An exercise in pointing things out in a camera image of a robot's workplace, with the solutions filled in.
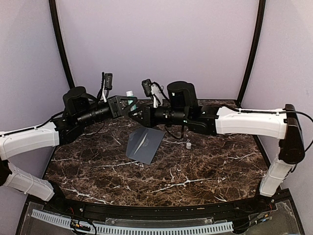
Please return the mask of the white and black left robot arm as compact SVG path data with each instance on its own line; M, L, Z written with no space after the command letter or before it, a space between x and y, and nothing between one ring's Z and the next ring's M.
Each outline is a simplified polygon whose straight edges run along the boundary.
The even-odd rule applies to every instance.
M32 150L56 147L74 142L84 129L94 123L128 114L137 103L133 96L112 96L102 101L87 93L85 87L70 89L64 96L65 109L43 124L0 134L0 184L30 194L58 213L66 213L69 203L58 186L27 173L9 158Z

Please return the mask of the grey paper envelope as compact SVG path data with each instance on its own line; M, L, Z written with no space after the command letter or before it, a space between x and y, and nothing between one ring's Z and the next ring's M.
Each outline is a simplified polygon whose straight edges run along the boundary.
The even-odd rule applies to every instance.
M150 165L164 135L165 132L153 128L140 127L136 129L129 135L126 156Z

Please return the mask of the white glue stick cap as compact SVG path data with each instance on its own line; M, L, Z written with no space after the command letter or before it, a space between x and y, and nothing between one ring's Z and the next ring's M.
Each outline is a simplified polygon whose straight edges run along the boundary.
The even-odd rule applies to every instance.
M186 144L186 148L187 148L187 149L191 149L191 147L192 147L192 144L191 144L190 142L188 142L188 143Z

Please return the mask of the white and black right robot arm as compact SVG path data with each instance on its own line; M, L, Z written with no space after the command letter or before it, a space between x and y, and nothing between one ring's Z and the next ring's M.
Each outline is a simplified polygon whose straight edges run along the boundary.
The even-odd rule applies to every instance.
M149 79L142 81L147 97L153 105L142 105L129 112L129 117L145 127L179 125L203 135L248 134L273 137L279 140L280 152L261 180L259 194L250 200L250 209L261 212L288 174L304 158L304 146L299 111L292 104L283 109L256 110L232 108L228 105L199 105L193 84L176 81L167 85L169 106L164 106L164 92Z

